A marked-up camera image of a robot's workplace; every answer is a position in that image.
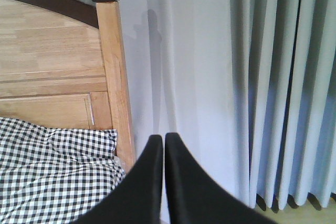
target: floor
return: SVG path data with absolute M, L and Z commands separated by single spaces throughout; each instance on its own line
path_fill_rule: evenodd
M 259 213 L 273 219 L 279 224 L 334 224 L 336 223 L 336 196 L 330 198 L 329 207 L 321 208 L 316 198 L 312 195 L 308 197 L 306 204 L 298 207 L 294 200 L 288 200 L 288 204 L 283 211 L 276 207 L 266 208 L 261 199 L 257 200 L 258 206 L 255 208 Z

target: wooden headboard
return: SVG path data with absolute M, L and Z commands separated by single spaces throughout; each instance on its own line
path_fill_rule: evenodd
M 117 129 L 117 155 L 129 170 L 135 151 L 119 5 L 95 1 L 97 12 L 76 0 L 0 0 L 0 116 Z

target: curtain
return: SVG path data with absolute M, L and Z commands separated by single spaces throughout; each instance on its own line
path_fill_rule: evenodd
M 276 197 L 280 209 L 289 194 L 298 205 L 307 193 L 328 205 L 336 193 L 336 0 L 120 5 L 138 154 L 150 134 L 177 131 L 250 207 L 257 194 L 268 207 Z

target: bed post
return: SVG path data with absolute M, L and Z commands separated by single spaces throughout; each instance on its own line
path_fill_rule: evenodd
M 135 162 L 134 136 L 128 92 L 118 0 L 96 2 L 112 124 L 118 130 L 117 155 L 128 172 Z

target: checkered bedding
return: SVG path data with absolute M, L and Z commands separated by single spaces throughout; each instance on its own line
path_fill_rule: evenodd
M 0 117 L 0 223 L 68 223 L 124 178 L 115 130 L 65 130 Z

